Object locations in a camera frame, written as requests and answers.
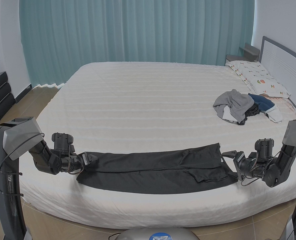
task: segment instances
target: curtain fold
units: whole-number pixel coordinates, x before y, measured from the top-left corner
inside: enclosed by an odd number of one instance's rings
[[[20,0],[32,85],[105,61],[224,65],[250,43],[254,0]]]

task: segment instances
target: black cloth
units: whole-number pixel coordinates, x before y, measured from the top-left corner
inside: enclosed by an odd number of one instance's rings
[[[104,190],[143,194],[179,194],[211,190],[237,182],[222,162],[220,145],[178,151],[111,154],[98,157],[93,169],[79,174],[79,183]]]
[[[259,106],[258,106],[257,103],[254,103],[254,105],[252,105],[251,108],[248,109],[248,110],[245,112],[245,119],[242,120],[241,122],[238,122],[237,124],[240,125],[240,126],[241,126],[241,125],[244,125],[245,122],[248,120],[247,117],[255,116],[255,115],[259,114],[259,113],[260,113]]]

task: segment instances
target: fitted sheet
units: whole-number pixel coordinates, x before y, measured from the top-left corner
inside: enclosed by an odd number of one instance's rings
[[[250,92],[228,67],[158,62],[102,62],[82,66],[37,118],[52,147],[54,132],[74,137],[83,151],[136,153],[182,150],[219,142],[221,152],[254,151],[257,139],[282,146],[296,110],[272,98],[283,121],[264,114],[241,126],[218,118],[212,108],[225,91]],[[232,159],[226,159],[235,171]],[[95,189],[67,173],[38,171],[29,153],[20,158],[24,200],[41,211],[91,226],[194,227],[236,221],[296,198],[296,160],[288,180],[269,188],[260,180],[186,194],[137,194]]]

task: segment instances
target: mattress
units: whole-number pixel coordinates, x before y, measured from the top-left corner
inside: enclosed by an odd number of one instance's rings
[[[282,146],[296,110],[272,99],[283,121],[264,114],[244,126],[218,118],[212,104],[225,91],[250,92],[228,67],[158,62],[102,62],[82,66],[37,118],[48,146],[51,135],[74,137],[83,151],[136,153],[182,150],[219,142],[221,152],[254,151],[257,139]],[[226,159],[233,168],[231,159]],[[91,188],[67,173],[39,172],[29,153],[20,158],[24,200],[41,211],[91,226],[194,227],[236,221],[296,198],[296,159],[288,180],[269,188],[260,180],[186,194],[136,194]]]

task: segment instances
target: white label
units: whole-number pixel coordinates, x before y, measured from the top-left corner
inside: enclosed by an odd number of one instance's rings
[[[82,154],[82,157],[84,158],[85,165],[88,165],[88,163],[87,163],[87,159],[86,159],[86,156],[85,156],[85,154]]]
[[[237,162],[239,162],[244,156],[245,156],[245,153],[242,152],[242,154],[240,155],[240,157],[237,159]]]

